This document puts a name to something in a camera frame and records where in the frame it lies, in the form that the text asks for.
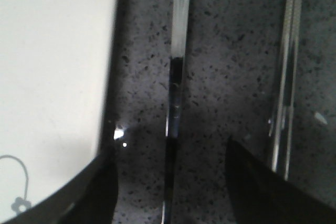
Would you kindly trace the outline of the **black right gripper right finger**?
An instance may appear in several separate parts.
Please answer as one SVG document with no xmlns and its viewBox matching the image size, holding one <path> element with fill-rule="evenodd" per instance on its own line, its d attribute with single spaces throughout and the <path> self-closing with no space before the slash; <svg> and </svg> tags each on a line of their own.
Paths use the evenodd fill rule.
<svg viewBox="0 0 336 224">
<path fill-rule="evenodd" d="M 285 181 L 240 143 L 225 154 L 227 190 L 237 223 L 335 223 L 335 209 Z"/>
</svg>

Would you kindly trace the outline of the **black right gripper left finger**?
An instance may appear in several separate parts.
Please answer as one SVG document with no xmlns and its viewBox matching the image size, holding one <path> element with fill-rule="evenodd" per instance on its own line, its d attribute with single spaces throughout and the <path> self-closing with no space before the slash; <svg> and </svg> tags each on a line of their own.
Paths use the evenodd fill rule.
<svg viewBox="0 0 336 224">
<path fill-rule="evenodd" d="M 109 146 L 57 192 L 5 223 L 112 223 L 117 201 L 118 171 Z"/>
</svg>

